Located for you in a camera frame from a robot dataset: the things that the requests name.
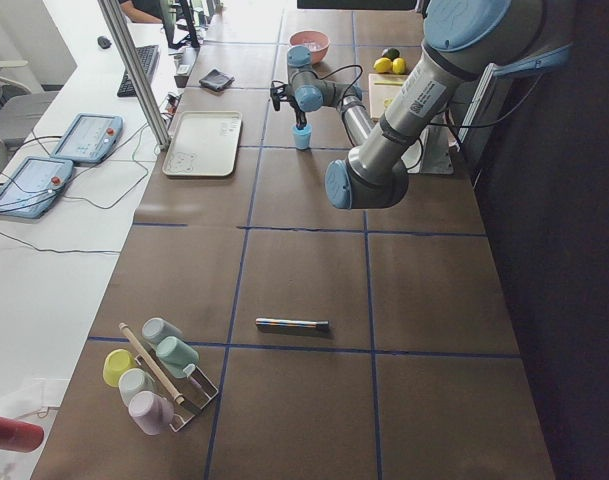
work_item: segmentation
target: black cloth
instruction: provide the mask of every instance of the black cloth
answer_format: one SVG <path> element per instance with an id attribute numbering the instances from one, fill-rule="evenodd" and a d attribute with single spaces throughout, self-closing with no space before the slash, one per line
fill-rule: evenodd
<path id="1" fill-rule="evenodd" d="M 126 3 L 129 0 L 119 0 L 120 3 Z M 146 12 L 149 15 L 162 19 L 162 8 L 160 7 L 160 0 L 131 0 L 133 6 L 142 12 Z"/>

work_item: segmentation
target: person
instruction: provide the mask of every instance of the person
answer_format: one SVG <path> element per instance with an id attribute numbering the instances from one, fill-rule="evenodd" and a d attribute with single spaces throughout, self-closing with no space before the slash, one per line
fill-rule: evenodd
<path id="1" fill-rule="evenodd" d="M 162 23 L 160 0 L 119 0 L 124 15 L 134 23 Z"/>

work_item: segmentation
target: purple cup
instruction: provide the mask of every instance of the purple cup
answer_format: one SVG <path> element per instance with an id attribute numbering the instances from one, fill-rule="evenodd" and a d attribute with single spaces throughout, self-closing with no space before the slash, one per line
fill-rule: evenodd
<path id="1" fill-rule="evenodd" d="M 173 420 L 173 404 L 166 398 L 143 391 L 128 404 L 128 413 L 147 435 L 159 435 Z"/>

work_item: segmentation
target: blue cup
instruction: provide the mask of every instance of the blue cup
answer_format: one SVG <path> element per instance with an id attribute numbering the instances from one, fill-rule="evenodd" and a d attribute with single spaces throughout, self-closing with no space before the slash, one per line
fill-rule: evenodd
<path id="1" fill-rule="evenodd" d="M 297 125 L 293 125 L 292 131 L 295 148 L 298 150 L 308 150 L 311 144 L 311 132 L 313 131 L 311 125 L 307 123 L 301 130 L 297 128 Z"/>

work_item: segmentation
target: yellow lemon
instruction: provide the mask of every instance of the yellow lemon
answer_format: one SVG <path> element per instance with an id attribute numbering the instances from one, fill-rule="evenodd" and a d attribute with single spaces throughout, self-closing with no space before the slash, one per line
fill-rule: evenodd
<path id="1" fill-rule="evenodd" d="M 393 60 L 393 73 L 396 75 L 404 75 L 406 73 L 406 60 L 402 57 L 398 57 Z"/>
<path id="2" fill-rule="evenodd" d="M 375 60 L 375 63 L 373 64 L 373 68 L 375 69 L 375 71 L 377 73 L 387 73 L 388 71 L 391 70 L 392 65 L 393 65 L 393 62 L 391 62 L 390 58 L 382 57 L 382 58 L 378 58 L 377 60 Z"/>

